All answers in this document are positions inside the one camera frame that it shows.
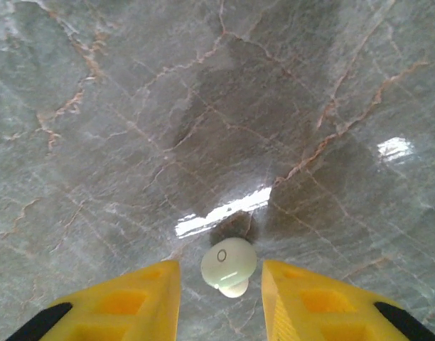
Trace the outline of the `pale green wireless earbud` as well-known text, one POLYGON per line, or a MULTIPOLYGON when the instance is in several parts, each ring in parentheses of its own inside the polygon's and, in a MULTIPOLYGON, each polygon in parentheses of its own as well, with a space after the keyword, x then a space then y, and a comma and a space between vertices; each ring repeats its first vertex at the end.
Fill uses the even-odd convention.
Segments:
POLYGON ((202 258, 203 280, 227 298, 241 297, 257 267, 255 248, 245 239, 231 237, 215 244, 202 258))

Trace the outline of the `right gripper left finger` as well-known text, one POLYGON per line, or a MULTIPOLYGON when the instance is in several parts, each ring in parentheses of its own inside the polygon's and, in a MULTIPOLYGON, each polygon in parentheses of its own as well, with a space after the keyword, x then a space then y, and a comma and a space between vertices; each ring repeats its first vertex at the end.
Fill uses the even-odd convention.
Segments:
POLYGON ((58 298, 5 341, 176 341, 177 261, 160 261, 58 298))

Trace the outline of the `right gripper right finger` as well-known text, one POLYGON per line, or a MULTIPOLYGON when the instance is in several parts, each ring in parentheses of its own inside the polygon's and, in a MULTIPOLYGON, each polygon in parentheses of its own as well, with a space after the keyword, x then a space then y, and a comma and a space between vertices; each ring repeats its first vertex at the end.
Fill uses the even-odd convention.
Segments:
POLYGON ((435 341, 398 303, 282 261, 263 263, 261 290, 267 341, 435 341))

